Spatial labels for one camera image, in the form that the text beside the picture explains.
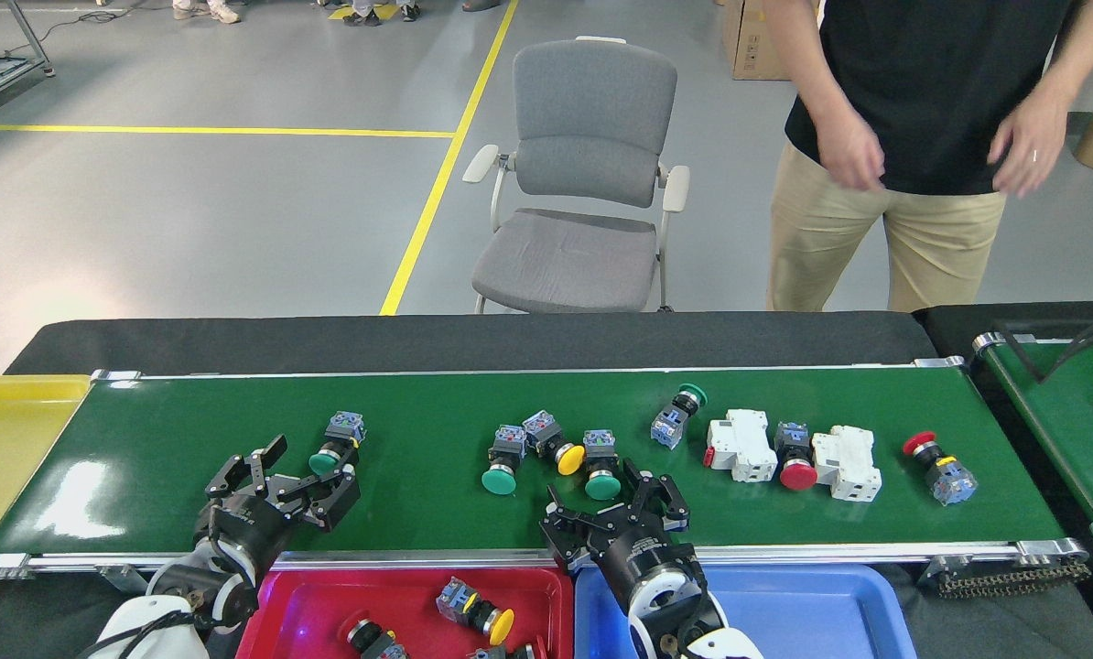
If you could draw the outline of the person's left hand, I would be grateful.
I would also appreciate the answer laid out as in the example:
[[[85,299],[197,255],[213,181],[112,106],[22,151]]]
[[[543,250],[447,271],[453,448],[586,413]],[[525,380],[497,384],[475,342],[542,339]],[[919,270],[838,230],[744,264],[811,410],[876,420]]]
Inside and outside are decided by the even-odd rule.
[[[1041,82],[1004,118],[989,151],[998,167],[995,191],[1021,198],[1048,179],[1066,141],[1069,102],[1061,89]]]

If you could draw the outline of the person's right hand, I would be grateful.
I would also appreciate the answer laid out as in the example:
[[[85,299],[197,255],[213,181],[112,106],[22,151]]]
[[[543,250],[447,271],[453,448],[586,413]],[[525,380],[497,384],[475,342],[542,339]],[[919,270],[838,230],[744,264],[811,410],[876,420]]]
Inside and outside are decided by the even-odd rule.
[[[861,192],[884,188],[884,151],[880,138],[848,102],[807,108],[816,129],[821,166],[844,189]]]

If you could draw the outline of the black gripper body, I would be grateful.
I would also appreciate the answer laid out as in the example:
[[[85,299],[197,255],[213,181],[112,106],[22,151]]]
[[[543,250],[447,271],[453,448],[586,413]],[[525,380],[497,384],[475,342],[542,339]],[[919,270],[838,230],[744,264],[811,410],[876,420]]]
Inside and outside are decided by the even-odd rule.
[[[198,541],[211,522],[219,539],[240,549],[254,564],[272,564],[287,545],[287,519],[263,498],[225,498],[207,504],[198,518]]]
[[[648,523],[596,523],[592,560],[614,596],[631,596],[655,570],[675,570],[684,579],[682,596],[698,593],[697,577],[690,566],[696,548],[675,544],[668,531]]]

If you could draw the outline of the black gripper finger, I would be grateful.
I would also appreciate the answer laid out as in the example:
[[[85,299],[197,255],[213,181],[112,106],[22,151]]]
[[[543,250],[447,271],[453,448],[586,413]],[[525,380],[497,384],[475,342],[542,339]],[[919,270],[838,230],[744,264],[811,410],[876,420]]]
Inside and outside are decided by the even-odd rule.
[[[571,509],[560,498],[555,487],[546,487],[551,498],[543,520],[539,522],[546,548],[559,566],[567,573],[579,572],[592,562],[592,555],[601,556],[611,545],[608,537],[618,529],[622,503],[611,504],[596,513]]]
[[[205,487],[209,505],[220,504],[236,496],[242,491],[240,485],[250,480],[251,483],[246,489],[248,495],[262,498],[277,509],[282,508],[282,503],[277,501],[277,492],[270,487],[270,479],[266,475],[265,469],[274,466],[286,450],[286,435],[277,435],[265,448],[258,448],[248,456],[232,455]]]
[[[642,469],[627,458],[622,460],[625,498],[632,511],[655,514],[666,531],[684,533],[689,528],[687,501],[667,474],[656,475]]]
[[[329,533],[360,498],[357,470],[342,466],[324,475],[277,475],[277,510],[287,520],[308,522]]]

